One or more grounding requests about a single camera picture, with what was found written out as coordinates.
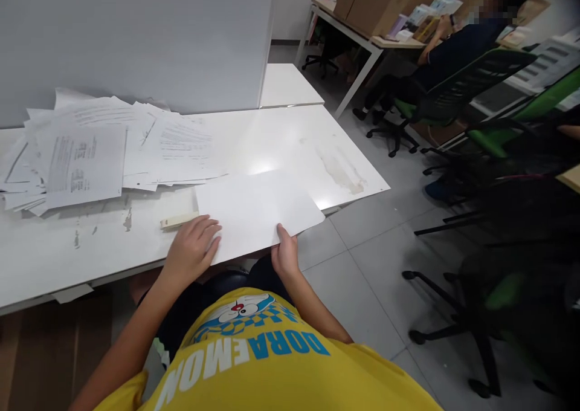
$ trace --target child's arm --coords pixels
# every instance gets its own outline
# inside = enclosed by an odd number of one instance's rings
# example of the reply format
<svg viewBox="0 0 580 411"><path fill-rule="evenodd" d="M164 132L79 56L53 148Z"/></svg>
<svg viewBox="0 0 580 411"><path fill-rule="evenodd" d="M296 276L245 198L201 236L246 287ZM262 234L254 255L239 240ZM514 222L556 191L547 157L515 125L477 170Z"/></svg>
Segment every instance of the child's arm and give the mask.
<svg viewBox="0 0 580 411"><path fill-rule="evenodd" d="M155 333L179 295L211 264L218 250L213 236L221 229L208 215L183 225L163 270L121 336L103 357L69 411L90 411L143 370Z"/></svg>

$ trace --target chair base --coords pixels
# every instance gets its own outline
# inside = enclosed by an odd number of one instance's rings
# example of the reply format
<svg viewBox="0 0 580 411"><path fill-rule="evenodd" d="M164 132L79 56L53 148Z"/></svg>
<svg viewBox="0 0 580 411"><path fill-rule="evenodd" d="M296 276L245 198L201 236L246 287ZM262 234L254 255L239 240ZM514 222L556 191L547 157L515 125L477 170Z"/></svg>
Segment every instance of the chair base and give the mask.
<svg viewBox="0 0 580 411"><path fill-rule="evenodd" d="M316 63L318 63L320 65L320 68L323 69L322 76L321 76L321 78L323 80L326 78L326 66L327 65L334 68L335 75L338 74L338 65L336 65L334 62L332 62L330 59L326 59L323 56L318 56L318 55L314 55L314 54L309 54L308 56L306 56L306 62L304 63L304 65L302 65L302 71L304 71L307 66L315 65Z"/></svg>
<svg viewBox="0 0 580 411"><path fill-rule="evenodd" d="M452 337L454 335L463 334L464 332L470 332L475 339L477 348L479 349L483 367L485 369L485 374L488 379L488 384L484 384L481 381L475 379L469 379L469 386L475 393L484 399L491 397L491 395L501 396L500 379L497 373L497 367L495 365L493 349L491 348L489 336L485 331L483 322L479 319L477 314L469 308L469 301L471 298L466 294L468 305L463 306L453 296L449 295L445 290L441 289L441 287L439 287L421 272L404 271L402 275L405 280L419 278L435 293L443 298L444 301L451 305L457 313L451 316L454 321L452 325L449 325L446 328L440 329L438 331L426 334L424 332L419 332L412 329L409 331L409 338L411 341L417 345L423 345L426 341L438 340L440 338ZM452 273L446 273L443 276L445 280L449 282L455 282L462 279L458 275ZM464 288L464 293L467 293L469 286L467 283L465 283L465 280L462 282L462 286Z"/></svg>
<svg viewBox="0 0 580 411"><path fill-rule="evenodd" d="M401 139L405 139L410 142L412 147L409 149L409 153L414 154L419 148L419 143L413 139L413 137L405 131L405 127L409 124L408 120L405 120L402 124L397 125L387 120L382 120L384 127L372 129L367 133L367 138L372 138L374 133L386 133L395 139L395 149L392 150L388 156L395 157L399 148L401 148Z"/></svg>

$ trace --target mesh backrest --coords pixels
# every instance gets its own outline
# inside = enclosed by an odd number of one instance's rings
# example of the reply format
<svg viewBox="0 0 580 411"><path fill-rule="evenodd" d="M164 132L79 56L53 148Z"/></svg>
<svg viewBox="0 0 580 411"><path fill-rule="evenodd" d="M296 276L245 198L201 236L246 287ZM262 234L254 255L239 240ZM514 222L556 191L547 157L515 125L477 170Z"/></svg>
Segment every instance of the mesh backrest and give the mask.
<svg viewBox="0 0 580 411"><path fill-rule="evenodd" d="M523 51L490 50L427 93L427 116L446 118L467 105L483 91L504 81L529 65L536 55Z"/></svg>

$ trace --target white desk leg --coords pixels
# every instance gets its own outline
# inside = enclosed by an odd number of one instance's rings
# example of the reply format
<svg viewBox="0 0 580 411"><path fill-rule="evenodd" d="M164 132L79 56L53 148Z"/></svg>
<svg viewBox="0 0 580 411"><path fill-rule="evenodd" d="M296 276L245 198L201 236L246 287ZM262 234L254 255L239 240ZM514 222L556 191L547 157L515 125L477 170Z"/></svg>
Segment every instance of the white desk leg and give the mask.
<svg viewBox="0 0 580 411"><path fill-rule="evenodd" d="M361 83L363 82L364 78L367 76L370 69L373 67L373 65L375 64L376 60L379 58L381 53L382 53L381 48L373 46L373 51L370 52L370 57L367 60L367 63L364 64L364 67L361 69L360 73L358 73L354 83L352 83L352 86L344 96L343 101L338 106L337 111L334 112L334 119L338 120L340 115L342 115L344 109L349 104L351 98L355 95L355 92L357 92L359 86L361 86Z"/></svg>
<svg viewBox="0 0 580 411"><path fill-rule="evenodd" d="M310 11L308 12L308 19L306 20L306 31L304 32L304 36L300 40L300 45L298 46L298 53L296 53L296 58L294 59L294 66L296 68L300 67L300 61L302 59L302 51L304 51L304 44L306 43L306 38L310 34L310 24L312 23L312 19L317 16L316 11L314 9L314 5L310 6Z"/></svg>

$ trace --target yellow t-shirt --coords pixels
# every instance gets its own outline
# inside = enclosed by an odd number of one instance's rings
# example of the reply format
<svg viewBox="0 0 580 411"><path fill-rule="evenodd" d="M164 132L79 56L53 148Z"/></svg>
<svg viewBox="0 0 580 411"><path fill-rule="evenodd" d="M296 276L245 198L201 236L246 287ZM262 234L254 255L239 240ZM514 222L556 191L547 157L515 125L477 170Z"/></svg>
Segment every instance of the yellow t-shirt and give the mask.
<svg viewBox="0 0 580 411"><path fill-rule="evenodd" d="M278 295L234 290L185 335L146 403L142 372L105 410L440 410L395 364L363 345L324 338Z"/></svg>

